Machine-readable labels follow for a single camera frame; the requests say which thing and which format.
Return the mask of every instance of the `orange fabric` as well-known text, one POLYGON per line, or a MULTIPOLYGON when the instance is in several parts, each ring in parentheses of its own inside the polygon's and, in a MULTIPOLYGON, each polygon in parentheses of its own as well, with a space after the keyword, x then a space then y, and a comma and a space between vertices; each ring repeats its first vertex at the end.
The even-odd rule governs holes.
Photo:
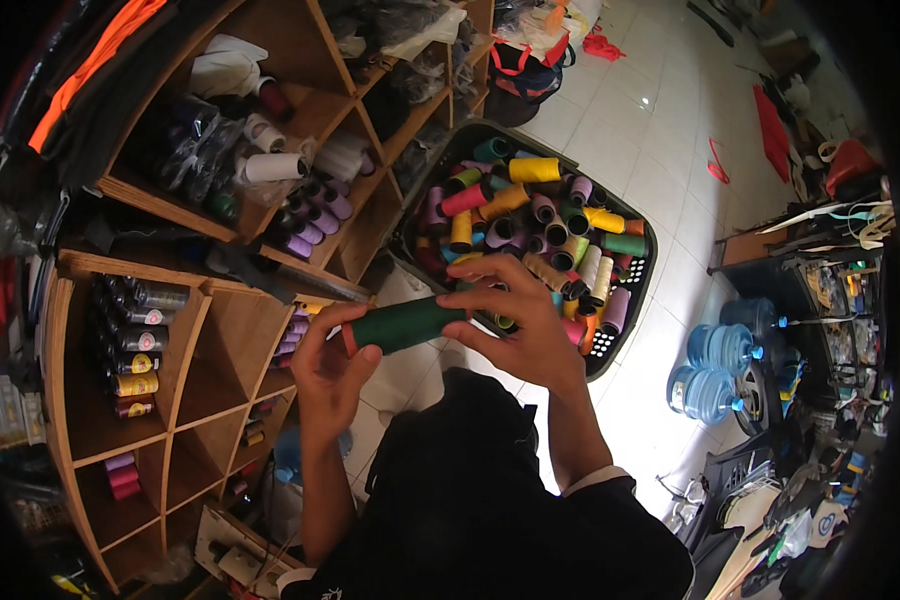
POLYGON ((116 56, 120 44, 124 43, 124 40, 140 29, 141 25, 156 15, 156 12, 163 8, 165 4, 167 4, 167 0, 129 0, 120 9, 120 12, 117 12, 110 24, 103 30, 103 35, 96 42, 93 52, 63 82, 63 85, 60 85, 60 89, 53 94, 52 99, 49 101, 47 113, 40 119, 40 123, 37 124, 33 135, 30 136, 30 148, 37 152, 43 149, 43 144, 47 141, 50 130, 60 119, 63 112, 67 110, 67 107, 70 106, 70 103, 73 102, 77 92, 93 77, 93 74, 100 67, 116 56))

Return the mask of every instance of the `teal thread spool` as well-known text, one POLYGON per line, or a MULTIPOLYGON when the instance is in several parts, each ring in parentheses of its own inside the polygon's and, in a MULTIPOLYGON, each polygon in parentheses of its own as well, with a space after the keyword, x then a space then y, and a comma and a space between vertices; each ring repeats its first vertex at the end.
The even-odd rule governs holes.
POLYGON ((644 258, 648 252, 647 238, 637 235, 610 233, 609 231, 600 238, 600 247, 612 253, 633 255, 636 258, 644 258))
POLYGON ((340 335, 350 358, 370 344, 379 346, 387 355, 435 340, 448 324, 469 321, 470 317, 470 311, 464 308, 437 306, 437 297, 431 295, 369 310, 362 317, 345 322, 340 335))
POLYGON ((503 137, 492 137, 473 149, 476 162, 494 162, 511 153, 510 142, 503 137))

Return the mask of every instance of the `black fabric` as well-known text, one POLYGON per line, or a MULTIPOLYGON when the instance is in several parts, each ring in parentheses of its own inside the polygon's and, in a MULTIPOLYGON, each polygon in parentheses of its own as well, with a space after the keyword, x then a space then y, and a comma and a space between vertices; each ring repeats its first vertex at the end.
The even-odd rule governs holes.
POLYGON ((362 517, 283 600, 684 597, 690 557, 631 477, 554 496, 540 481, 534 408, 461 368, 444 389, 427 410, 396 415, 362 517))

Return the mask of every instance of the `red fabric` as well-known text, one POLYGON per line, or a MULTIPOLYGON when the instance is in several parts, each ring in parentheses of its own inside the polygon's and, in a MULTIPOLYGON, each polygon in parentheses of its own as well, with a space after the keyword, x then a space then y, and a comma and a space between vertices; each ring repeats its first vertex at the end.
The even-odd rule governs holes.
POLYGON ((830 173, 826 176, 826 193, 833 198, 837 186, 879 167, 864 145, 857 140, 847 139, 840 142, 840 147, 830 161, 830 173))
POLYGON ((626 54, 620 52, 620 48, 608 42, 605 36, 594 33, 588 33, 583 39, 583 52, 592 54, 595 57, 604 57, 611 63, 620 57, 626 56, 626 54))
POLYGON ((784 184, 790 183, 790 166, 787 157, 790 155, 790 139, 777 116, 777 107, 759 85, 753 87, 756 99, 756 112, 760 115, 760 132, 763 134, 763 154, 767 155, 769 164, 780 175, 784 184))

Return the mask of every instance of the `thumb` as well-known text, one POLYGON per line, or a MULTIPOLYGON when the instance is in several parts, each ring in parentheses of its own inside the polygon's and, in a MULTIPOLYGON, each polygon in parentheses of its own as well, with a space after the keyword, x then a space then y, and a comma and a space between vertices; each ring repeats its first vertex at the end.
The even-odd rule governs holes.
POLYGON ((382 357, 383 351, 379 345, 370 344, 360 348, 350 359, 350 366, 340 379, 340 390, 348 398, 360 398, 361 388, 373 377, 382 357))

